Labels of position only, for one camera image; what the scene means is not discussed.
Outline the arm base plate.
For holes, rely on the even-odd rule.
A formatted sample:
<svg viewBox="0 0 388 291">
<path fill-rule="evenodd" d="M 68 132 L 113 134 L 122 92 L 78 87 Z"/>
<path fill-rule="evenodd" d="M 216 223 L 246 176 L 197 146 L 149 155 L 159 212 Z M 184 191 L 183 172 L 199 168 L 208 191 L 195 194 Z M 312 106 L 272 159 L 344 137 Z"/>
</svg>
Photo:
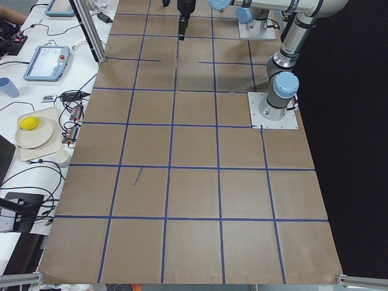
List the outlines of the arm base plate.
<svg viewBox="0 0 388 291">
<path fill-rule="evenodd" d="M 265 92 L 248 92 L 248 100 L 253 129 L 299 129 L 292 100 L 283 109 L 270 106 Z"/>
<path fill-rule="evenodd" d="M 276 41 L 274 23 L 270 19 L 265 21 L 253 20 L 248 24 L 238 23 L 238 27 L 241 39 Z"/>
</svg>

